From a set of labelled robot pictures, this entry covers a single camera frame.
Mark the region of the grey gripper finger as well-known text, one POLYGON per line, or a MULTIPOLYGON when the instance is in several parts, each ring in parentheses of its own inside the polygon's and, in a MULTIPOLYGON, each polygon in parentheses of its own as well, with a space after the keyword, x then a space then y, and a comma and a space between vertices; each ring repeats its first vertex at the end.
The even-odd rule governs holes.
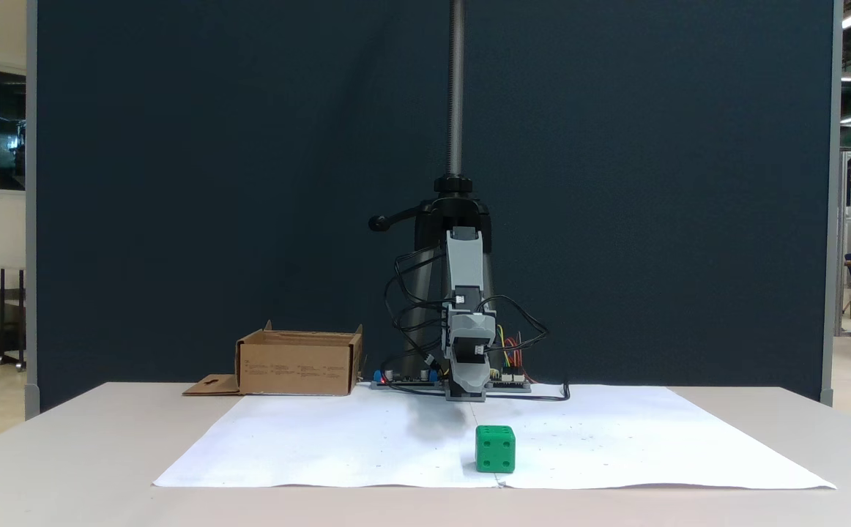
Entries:
POLYGON ((490 364, 486 358, 469 358, 465 362, 452 358, 445 381, 445 399, 485 401, 489 381, 490 364))

